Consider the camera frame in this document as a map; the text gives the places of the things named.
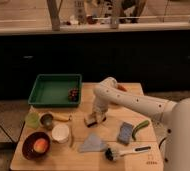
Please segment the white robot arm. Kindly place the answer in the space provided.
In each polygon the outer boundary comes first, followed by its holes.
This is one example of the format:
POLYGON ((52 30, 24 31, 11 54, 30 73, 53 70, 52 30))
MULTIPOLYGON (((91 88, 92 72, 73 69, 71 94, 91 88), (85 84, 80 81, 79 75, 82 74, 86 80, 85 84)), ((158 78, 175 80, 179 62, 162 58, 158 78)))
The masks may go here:
POLYGON ((179 102, 128 93, 108 77, 93 89, 93 111, 104 115, 110 102, 116 103, 167 126, 164 171, 190 171, 190 98, 179 102))

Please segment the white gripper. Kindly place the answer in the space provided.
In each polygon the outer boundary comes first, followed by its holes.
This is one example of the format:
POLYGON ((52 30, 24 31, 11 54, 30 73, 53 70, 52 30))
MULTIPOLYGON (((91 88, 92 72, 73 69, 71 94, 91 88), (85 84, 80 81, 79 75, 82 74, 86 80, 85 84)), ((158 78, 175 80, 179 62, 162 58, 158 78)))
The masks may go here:
POLYGON ((100 122, 104 122, 106 120, 105 113, 108 111, 109 103, 105 100, 100 98, 95 98, 93 102, 92 112, 94 114, 101 114, 100 115, 100 122))

